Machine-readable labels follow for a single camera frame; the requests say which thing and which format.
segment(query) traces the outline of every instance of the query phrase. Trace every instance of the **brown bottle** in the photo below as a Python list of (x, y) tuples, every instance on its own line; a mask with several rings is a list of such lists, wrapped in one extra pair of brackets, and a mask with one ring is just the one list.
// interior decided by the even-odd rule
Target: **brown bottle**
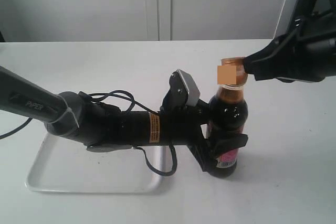
[[(223, 59), (222, 65), (237, 66), (237, 84), (220, 85), (217, 94), (211, 98), (209, 107), (212, 119), (207, 127), (207, 137), (216, 130), (241, 133), (248, 115), (243, 95), (243, 85), (247, 81), (243, 58)], [(209, 168), (208, 172), (219, 178), (231, 175), (237, 167), (237, 155), (238, 149), (223, 154), (217, 159), (217, 165)]]

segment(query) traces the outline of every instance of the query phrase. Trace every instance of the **white table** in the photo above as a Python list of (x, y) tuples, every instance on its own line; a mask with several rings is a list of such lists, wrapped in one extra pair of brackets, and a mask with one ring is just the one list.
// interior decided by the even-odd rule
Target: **white table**
[[(201, 98), (208, 101), (217, 90), (220, 59), (249, 55), (268, 42), (0, 44), (0, 64), (54, 93), (125, 89), (158, 109), (177, 68), (193, 76)], [(87, 75), (91, 80), (83, 81)], [(249, 142), (240, 150), (235, 173), (225, 180), (202, 173), (189, 150), (180, 146), (176, 174), (151, 195), (29, 191), (24, 181), (46, 134), (43, 124), (33, 120), (0, 141), (0, 222), (334, 223), (335, 81), (284, 84), (250, 77), (245, 88)], [(0, 120), (5, 133), (25, 119), (1, 112)]]

